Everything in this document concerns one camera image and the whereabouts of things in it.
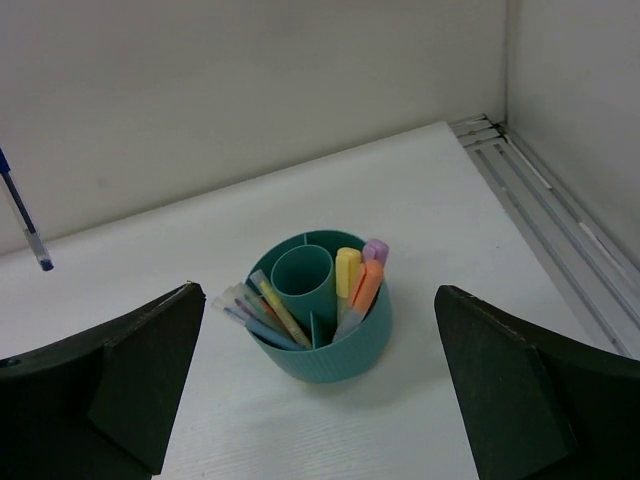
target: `yellow highlighter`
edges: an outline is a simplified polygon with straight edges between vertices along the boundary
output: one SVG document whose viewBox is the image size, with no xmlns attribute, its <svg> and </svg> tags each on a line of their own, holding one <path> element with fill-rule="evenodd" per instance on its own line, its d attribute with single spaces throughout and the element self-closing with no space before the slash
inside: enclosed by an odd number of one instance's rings
<svg viewBox="0 0 640 480">
<path fill-rule="evenodd" d="M 311 342 L 300 328 L 300 325 L 298 325 L 295 319 L 291 316 L 287 307 L 284 306 L 278 294 L 273 290 L 271 283 L 269 283 L 269 280 L 267 280 L 267 277 L 262 270 L 253 272 L 249 278 L 256 288 L 260 290 L 260 293 L 264 295 L 264 299 L 276 312 L 276 315 L 289 331 L 296 343 L 304 347 L 311 348 Z"/>
<path fill-rule="evenodd" d="M 349 307 L 349 294 L 358 279 L 362 255 L 355 248 L 343 247 L 336 255 L 336 296 L 338 297 L 338 325 Z"/>
</svg>

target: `orange highlighter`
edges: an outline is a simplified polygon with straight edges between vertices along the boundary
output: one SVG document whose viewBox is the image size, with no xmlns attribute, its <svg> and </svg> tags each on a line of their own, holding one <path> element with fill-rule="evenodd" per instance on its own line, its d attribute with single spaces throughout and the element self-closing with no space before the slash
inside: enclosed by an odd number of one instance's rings
<svg viewBox="0 0 640 480">
<path fill-rule="evenodd" d="M 384 269 L 377 260 L 367 260 L 360 265 L 358 280 L 353 285 L 349 298 L 349 308 L 338 325 L 333 342 L 349 335 L 364 320 L 383 278 Z"/>
</svg>

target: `white wall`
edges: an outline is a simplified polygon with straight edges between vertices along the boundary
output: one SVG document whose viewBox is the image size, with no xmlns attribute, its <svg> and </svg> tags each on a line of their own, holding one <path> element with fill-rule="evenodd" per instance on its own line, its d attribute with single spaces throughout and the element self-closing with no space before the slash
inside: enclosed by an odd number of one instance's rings
<svg viewBox="0 0 640 480">
<path fill-rule="evenodd" d="M 438 119 L 500 119 L 504 16 L 504 0 L 3 1 L 0 143 L 58 236 Z M 3 199 L 0 225 L 0 252 L 24 245 Z"/>
<path fill-rule="evenodd" d="M 509 123 L 640 265 L 640 2 L 509 8 Z"/>
</svg>

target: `teal pen holder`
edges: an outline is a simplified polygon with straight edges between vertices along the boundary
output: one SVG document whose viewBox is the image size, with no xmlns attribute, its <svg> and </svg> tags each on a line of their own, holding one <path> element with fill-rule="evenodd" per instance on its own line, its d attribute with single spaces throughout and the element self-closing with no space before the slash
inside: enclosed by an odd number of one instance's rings
<svg viewBox="0 0 640 480">
<path fill-rule="evenodd" d="M 251 335 L 262 350 L 292 377 L 332 383 L 355 377 L 378 360 L 391 336 L 389 290 L 382 282 L 362 323 L 331 343 L 336 330 L 335 257 L 339 248 L 362 250 L 365 242 L 344 232 L 321 230 L 291 237 L 267 252 L 250 273 L 262 270 L 282 303 L 313 344 L 304 351 L 282 350 Z M 247 285 L 254 288 L 251 280 Z"/>
</svg>

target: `white tabletop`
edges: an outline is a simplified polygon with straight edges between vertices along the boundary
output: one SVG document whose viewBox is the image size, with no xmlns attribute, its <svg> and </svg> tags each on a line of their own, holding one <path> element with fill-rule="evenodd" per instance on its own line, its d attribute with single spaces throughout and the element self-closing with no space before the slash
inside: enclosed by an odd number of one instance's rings
<svg viewBox="0 0 640 480">
<path fill-rule="evenodd" d="M 186 280 L 213 298 L 314 229 L 389 243 L 395 324 L 382 358 L 359 378 L 308 385 L 207 308 L 162 479 L 477 479 L 433 311 L 442 284 L 591 343 L 439 123 L 53 242 L 47 274 L 29 252 L 0 258 L 0 358 Z"/>
</svg>

